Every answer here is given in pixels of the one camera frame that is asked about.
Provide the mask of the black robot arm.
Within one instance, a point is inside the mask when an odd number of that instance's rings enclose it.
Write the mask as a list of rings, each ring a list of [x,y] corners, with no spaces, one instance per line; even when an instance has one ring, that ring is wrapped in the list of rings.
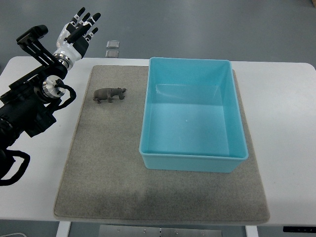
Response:
[[[75,91],[63,83],[68,68],[63,58],[56,58],[40,43],[48,32],[45,25],[30,28],[17,38],[17,44],[40,64],[38,68],[21,77],[0,97],[0,184],[16,183],[25,173],[30,156],[22,151],[9,150],[26,132],[34,137],[56,119],[53,113],[63,109],[76,98]]]

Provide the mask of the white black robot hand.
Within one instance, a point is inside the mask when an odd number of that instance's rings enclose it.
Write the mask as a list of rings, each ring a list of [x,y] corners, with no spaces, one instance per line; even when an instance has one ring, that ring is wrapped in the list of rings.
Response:
[[[91,39],[98,31],[98,28],[93,28],[93,26],[100,17],[99,12],[91,15],[82,7],[61,31],[56,42],[57,50],[53,56],[66,61],[68,67],[82,59]]]

